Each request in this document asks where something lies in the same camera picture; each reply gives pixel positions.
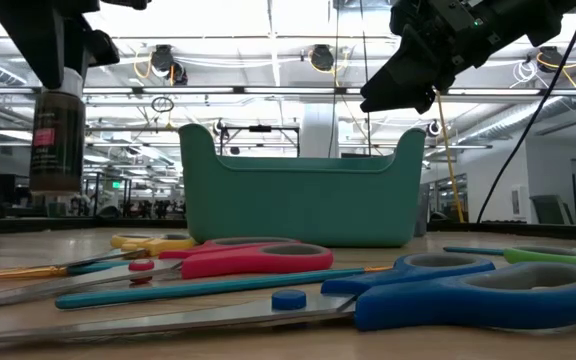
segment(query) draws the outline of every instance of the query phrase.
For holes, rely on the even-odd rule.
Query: teal basket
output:
[[[288,237],[335,247],[399,247],[413,236],[425,133],[396,156],[354,159],[218,156],[208,130],[179,129],[188,230],[198,242]]]

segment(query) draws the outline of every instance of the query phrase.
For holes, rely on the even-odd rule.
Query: ceiling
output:
[[[368,1],[368,4],[379,1]],[[387,7],[368,8],[363,21],[359,11],[337,12],[328,0],[153,0],[145,11],[134,11],[102,3],[100,12],[85,15],[93,29],[109,34],[116,44],[121,62],[117,65],[93,68],[88,72],[86,87],[150,87],[168,86],[165,80],[147,71],[149,53],[155,45],[170,44],[174,55],[188,74],[189,86],[278,86],[278,87],[333,87],[331,73],[321,73],[308,61],[308,53],[315,44],[329,45],[336,53],[337,82],[341,87],[360,87],[372,76],[399,46],[399,37],[390,33],[390,12]],[[576,27],[576,14],[563,19],[561,34],[546,45],[558,46],[563,52]],[[527,38],[491,56],[479,69],[469,69],[457,77],[453,87],[458,88],[543,88],[551,74],[534,71],[532,66],[521,63],[526,56],[534,56],[538,49]],[[576,47],[569,63],[576,63]],[[15,45],[8,39],[0,25],[0,67],[23,79],[25,86],[40,86],[36,76],[26,64]],[[576,75],[576,68],[570,70]],[[558,84],[570,87],[565,79]],[[227,125],[284,125],[299,126],[305,116],[306,104],[328,103],[332,96],[282,96],[282,95],[172,95],[175,107],[163,114],[155,123],[156,113],[150,102],[155,96],[143,95],[89,95],[87,118],[91,128],[89,142],[178,144],[174,132],[156,131],[168,122],[178,127],[198,122],[211,127],[218,119]],[[364,143],[360,123],[366,114],[359,109],[360,99],[336,98],[336,113],[341,121],[342,144]],[[459,136],[477,126],[486,117],[515,105],[513,100],[452,101],[443,104],[443,112],[452,135]],[[29,95],[1,95],[0,109],[4,108],[31,119],[34,112],[33,97]],[[412,109],[384,111],[370,115],[373,143],[396,143],[412,127],[426,127],[439,118],[437,104],[427,113],[419,115]],[[23,127],[10,119],[0,121],[0,126]],[[118,128],[132,128],[131,132]],[[242,132],[232,144],[284,143],[281,148],[241,146],[246,156],[296,156],[296,149],[279,132],[266,134]],[[7,137],[8,141],[22,138]],[[165,157],[180,162],[178,146],[152,148],[157,153],[145,154],[146,158]],[[104,148],[90,150],[89,155],[104,156],[123,164],[136,160],[125,150]]]

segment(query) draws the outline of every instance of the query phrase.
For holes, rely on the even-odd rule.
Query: blue scissors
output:
[[[555,328],[576,324],[576,265],[521,263],[494,270],[463,254],[404,256],[393,270],[328,280],[320,294],[174,314],[0,333],[0,342],[126,335],[248,323],[354,318],[359,330],[414,325]]]

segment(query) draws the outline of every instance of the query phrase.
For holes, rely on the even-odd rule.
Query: wooden table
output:
[[[109,249],[112,234],[171,233],[170,230],[94,229],[0,235],[0,268],[41,265]],[[480,233],[430,233],[401,249],[335,249],[334,268],[383,266],[400,255],[441,251],[444,246],[504,248],[517,244],[576,247],[576,241]],[[508,264],[489,257],[497,266]],[[45,280],[0,280],[0,290]],[[155,282],[170,285],[180,281]],[[96,286],[125,288],[127,282]],[[296,286],[318,291],[318,285]],[[104,321],[241,304],[267,298],[274,289],[60,311],[53,299],[0,307],[0,331]],[[113,337],[32,345],[0,344],[0,359],[576,359],[576,328],[516,333],[446,326],[359,333],[350,323],[301,329],[212,330]]]

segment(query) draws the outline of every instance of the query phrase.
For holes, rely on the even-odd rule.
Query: black cable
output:
[[[490,191],[488,192],[488,195],[486,196],[486,200],[484,201],[484,204],[482,205],[481,210],[479,210],[479,215],[477,216],[477,224],[479,224],[481,222],[481,217],[483,216],[484,210],[486,210],[486,206],[488,205],[488,202],[490,201],[490,198],[492,197],[492,193],[495,191],[495,188],[497,187],[497,183],[499,182],[499,179],[501,179],[501,176],[504,174],[504,171],[506,170],[506,168],[510,164],[510,161],[512,161],[512,158],[515,156],[517,151],[519,151],[519,148],[521,147],[521,144],[526,139],[526,136],[528,135],[528,132],[530,131],[530,128],[532,127],[532,124],[537,119],[539,112],[541,112],[541,109],[544,107],[544,104],[548,100],[548,97],[552,93],[552,90],[555,88],[555,85],[557,85],[557,80],[559,80],[559,75],[561,75],[561,72],[564,69],[564,66],[566,65],[566,61],[568,61],[568,57],[570,56],[572,49],[575,47],[575,43],[576,43],[576,29],[575,29],[575,33],[572,36],[572,39],[570,40],[570,44],[568,44],[568,48],[566,49],[566,53],[564,54],[564,57],[561,59],[561,63],[559,64],[559,67],[557,68],[557,72],[555,72],[555,76],[553,76],[552,82],[550,83],[550,86],[548,86],[548,89],[546,90],[546,93],[544,94],[544,97],[541,99],[541,102],[539,102],[539,106],[537,106],[537,109],[532,114],[532,117],[530,118],[528,125],[526,125],[526,129],[524,130],[524,132],[521,134],[521,137],[517,141],[517,145],[515,145],[515,148],[512,150],[512,152],[510,153],[510,156],[508,157],[508,159],[506,160],[504,165],[501,167],[501,170],[497,174],[495,181],[493,181],[492,186],[490,187]]]
[[[364,1],[359,0],[359,11],[361,12],[361,36],[364,42],[364,69],[366,70],[366,82],[368,82],[368,50],[366,50],[366,24],[364,23]],[[372,127],[370,126],[370,112],[368,112],[368,156],[372,155]]]
[[[332,86],[333,86],[333,95],[332,95],[332,126],[330,127],[330,145],[328,145],[328,157],[330,157],[332,153],[332,142],[335,137],[335,109],[337,107],[337,62],[339,61],[339,2],[337,1],[337,33],[335,35],[335,63],[333,64],[335,69],[335,73],[333,74]]]

